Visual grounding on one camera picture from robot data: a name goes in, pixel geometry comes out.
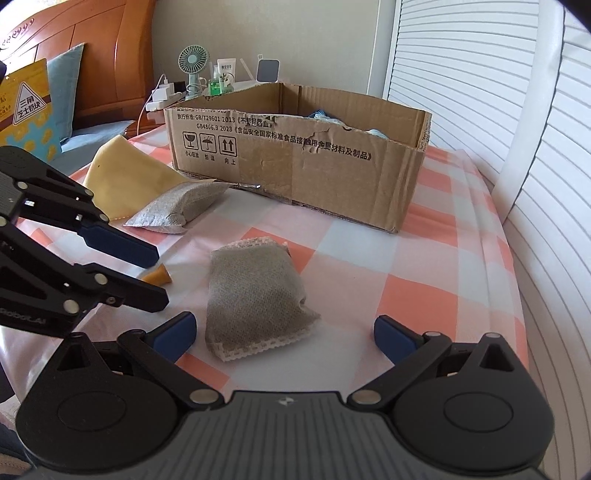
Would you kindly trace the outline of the yellow cleaning cloth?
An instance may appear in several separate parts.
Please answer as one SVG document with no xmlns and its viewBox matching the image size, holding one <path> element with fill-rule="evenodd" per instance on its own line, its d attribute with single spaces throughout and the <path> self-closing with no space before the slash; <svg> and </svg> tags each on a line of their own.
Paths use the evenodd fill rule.
<svg viewBox="0 0 591 480">
<path fill-rule="evenodd" d="M 84 179 L 93 203 L 109 220 L 125 220 L 189 179 L 135 148 L 122 136 L 103 144 Z"/>
</svg>

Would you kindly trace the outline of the grey mesh pouch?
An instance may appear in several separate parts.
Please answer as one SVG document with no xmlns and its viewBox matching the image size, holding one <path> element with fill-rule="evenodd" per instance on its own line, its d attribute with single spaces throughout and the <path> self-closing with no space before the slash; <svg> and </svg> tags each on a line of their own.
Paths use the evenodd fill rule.
<svg viewBox="0 0 591 480">
<path fill-rule="evenodd" d="M 199 180 L 182 183 L 147 204 L 125 222 L 126 227 L 181 235 L 186 226 L 211 207 L 231 186 L 228 182 Z"/>
<path fill-rule="evenodd" d="M 219 360 L 296 343 L 319 320 L 287 245 L 256 237 L 212 252 L 205 342 Z"/>
</svg>

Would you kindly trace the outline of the blue plush toy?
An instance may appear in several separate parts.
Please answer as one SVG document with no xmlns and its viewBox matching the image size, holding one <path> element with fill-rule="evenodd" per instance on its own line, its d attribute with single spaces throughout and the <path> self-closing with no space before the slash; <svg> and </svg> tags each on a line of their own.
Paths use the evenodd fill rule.
<svg viewBox="0 0 591 480">
<path fill-rule="evenodd" d="M 367 131 L 367 133 L 369 133 L 370 135 L 374 135 L 379 138 L 385 139 L 385 140 L 390 140 L 390 138 L 386 134 L 384 134 L 383 132 L 381 132 L 378 129 L 370 129 Z"/>
</svg>

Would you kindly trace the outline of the blue patterned sachet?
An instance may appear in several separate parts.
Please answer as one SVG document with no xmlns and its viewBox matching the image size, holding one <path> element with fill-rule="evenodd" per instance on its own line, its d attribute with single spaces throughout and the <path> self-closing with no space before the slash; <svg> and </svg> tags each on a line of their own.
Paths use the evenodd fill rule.
<svg viewBox="0 0 591 480">
<path fill-rule="evenodd" d="M 311 114 L 308 115 L 308 118 L 310 118 L 312 120 L 332 123 L 335 125 L 342 126 L 344 128 L 348 128 L 348 126 L 346 125 L 345 122 L 342 122 L 342 120 L 339 120 L 338 118 L 335 118 L 334 116 L 329 115 L 324 110 L 317 110 L 315 112 L 312 112 Z"/>
</svg>

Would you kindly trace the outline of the grey bed sheet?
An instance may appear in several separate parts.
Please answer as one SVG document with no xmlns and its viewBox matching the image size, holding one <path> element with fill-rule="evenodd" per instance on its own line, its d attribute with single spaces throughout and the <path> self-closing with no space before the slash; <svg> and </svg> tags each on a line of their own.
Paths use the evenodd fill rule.
<svg viewBox="0 0 591 480">
<path fill-rule="evenodd" d="M 89 164 L 97 150 L 112 138 L 123 135 L 130 120 L 105 123 L 72 132 L 61 145 L 61 153 L 49 164 L 66 176 Z"/>
</svg>

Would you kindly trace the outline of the small orange object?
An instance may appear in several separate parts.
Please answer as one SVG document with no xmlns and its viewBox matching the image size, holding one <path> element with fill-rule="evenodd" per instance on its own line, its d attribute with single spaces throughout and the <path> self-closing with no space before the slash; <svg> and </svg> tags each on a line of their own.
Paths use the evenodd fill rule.
<svg viewBox="0 0 591 480">
<path fill-rule="evenodd" d="M 168 270 L 163 264 L 160 264 L 154 270 L 143 274 L 140 280 L 154 286 L 164 286 L 172 282 Z"/>
</svg>

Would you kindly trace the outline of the blue yellow pillow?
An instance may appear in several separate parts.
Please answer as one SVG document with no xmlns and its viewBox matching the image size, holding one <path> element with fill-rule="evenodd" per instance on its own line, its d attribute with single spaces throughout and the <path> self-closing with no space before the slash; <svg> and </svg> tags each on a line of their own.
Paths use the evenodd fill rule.
<svg viewBox="0 0 591 480">
<path fill-rule="evenodd" d="M 76 90 L 84 52 L 78 44 L 8 73 L 1 82 L 1 144 L 17 146 L 49 163 L 72 135 Z"/>
</svg>

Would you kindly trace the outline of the wooden headboard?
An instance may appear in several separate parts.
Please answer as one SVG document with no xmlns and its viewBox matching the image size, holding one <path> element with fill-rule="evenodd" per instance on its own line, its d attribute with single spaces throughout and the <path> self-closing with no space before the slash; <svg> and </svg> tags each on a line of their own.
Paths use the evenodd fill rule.
<svg viewBox="0 0 591 480">
<path fill-rule="evenodd" d="M 135 120 L 153 86 L 154 0 L 66 1 L 1 37 L 1 60 L 50 60 L 82 44 L 73 128 Z"/>
</svg>

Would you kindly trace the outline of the pink checkered tablecloth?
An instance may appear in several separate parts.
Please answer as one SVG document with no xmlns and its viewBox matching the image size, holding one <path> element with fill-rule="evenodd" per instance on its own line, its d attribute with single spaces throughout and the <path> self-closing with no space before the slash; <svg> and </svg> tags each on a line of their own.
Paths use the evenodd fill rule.
<svg viewBox="0 0 591 480">
<path fill-rule="evenodd" d="M 138 230 L 171 276 L 156 314 L 100 306 L 81 323 L 94 341 L 149 330 L 181 311 L 206 320 L 211 253 L 270 237 L 290 249 L 307 303 L 322 319 L 311 336 L 222 362 L 198 339 L 179 365 L 224 394 L 235 390 L 348 394 L 390 367 L 373 340 L 386 314 L 412 330 L 460 342 L 502 334 L 521 360 L 527 340 L 513 258 L 492 199 L 462 153 L 427 152 L 403 229 L 390 234 L 240 190 L 228 190 L 181 235 Z"/>
</svg>

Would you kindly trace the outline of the white power strip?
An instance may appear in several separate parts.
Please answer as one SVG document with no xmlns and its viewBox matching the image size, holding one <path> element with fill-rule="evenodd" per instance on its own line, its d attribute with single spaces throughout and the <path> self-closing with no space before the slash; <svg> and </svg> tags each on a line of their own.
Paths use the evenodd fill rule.
<svg viewBox="0 0 591 480">
<path fill-rule="evenodd" d="M 173 83 L 162 83 L 155 88 L 145 105 L 147 112 L 154 112 L 163 110 L 170 105 L 183 100 L 185 93 L 183 91 L 176 91 Z"/>
</svg>

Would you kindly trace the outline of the green small box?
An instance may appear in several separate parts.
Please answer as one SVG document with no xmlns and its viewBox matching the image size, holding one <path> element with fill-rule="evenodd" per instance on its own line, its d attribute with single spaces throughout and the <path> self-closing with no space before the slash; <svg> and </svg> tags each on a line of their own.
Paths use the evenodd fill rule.
<svg viewBox="0 0 591 480">
<path fill-rule="evenodd" d="M 214 74 L 211 81 L 209 81 L 208 94 L 211 96 L 219 96 L 222 94 L 221 79 L 219 79 L 218 74 Z"/>
</svg>

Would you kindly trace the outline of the green desk fan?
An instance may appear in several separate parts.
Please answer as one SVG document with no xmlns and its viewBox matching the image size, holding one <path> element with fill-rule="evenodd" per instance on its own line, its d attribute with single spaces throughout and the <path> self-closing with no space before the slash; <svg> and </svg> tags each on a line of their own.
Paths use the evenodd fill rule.
<svg viewBox="0 0 591 480">
<path fill-rule="evenodd" d="M 190 100 L 201 94 L 200 73 L 208 63 L 207 49 L 201 45 L 188 45 L 178 55 L 178 68 L 188 76 L 186 83 L 186 99 Z"/>
</svg>

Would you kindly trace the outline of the white cosmetic tube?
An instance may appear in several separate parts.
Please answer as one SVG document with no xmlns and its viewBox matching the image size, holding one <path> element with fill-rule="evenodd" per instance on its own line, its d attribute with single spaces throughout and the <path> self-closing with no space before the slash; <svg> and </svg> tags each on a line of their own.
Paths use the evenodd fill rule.
<svg viewBox="0 0 591 480">
<path fill-rule="evenodd" d="M 235 58 L 221 58 L 217 60 L 217 67 L 219 78 L 225 83 L 235 83 L 235 70 L 236 70 L 236 59 Z"/>
</svg>

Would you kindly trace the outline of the cardboard box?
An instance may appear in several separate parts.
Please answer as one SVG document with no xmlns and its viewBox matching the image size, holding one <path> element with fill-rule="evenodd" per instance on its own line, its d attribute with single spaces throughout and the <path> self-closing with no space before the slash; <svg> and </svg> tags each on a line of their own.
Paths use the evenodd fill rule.
<svg viewBox="0 0 591 480">
<path fill-rule="evenodd" d="M 348 128 L 308 118 L 317 110 Z M 283 83 L 196 98 L 164 115 L 175 169 L 388 232 L 403 226 L 431 130 L 423 110 Z"/>
</svg>

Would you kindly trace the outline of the white louvered closet door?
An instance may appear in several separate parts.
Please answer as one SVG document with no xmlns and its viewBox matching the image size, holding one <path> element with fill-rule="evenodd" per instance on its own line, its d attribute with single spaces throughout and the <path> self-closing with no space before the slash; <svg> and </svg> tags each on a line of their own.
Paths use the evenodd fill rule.
<svg viewBox="0 0 591 480">
<path fill-rule="evenodd" d="M 399 1 L 384 97 L 431 112 L 492 190 L 554 479 L 590 473 L 590 29 L 562 1 Z"/>
</svg>

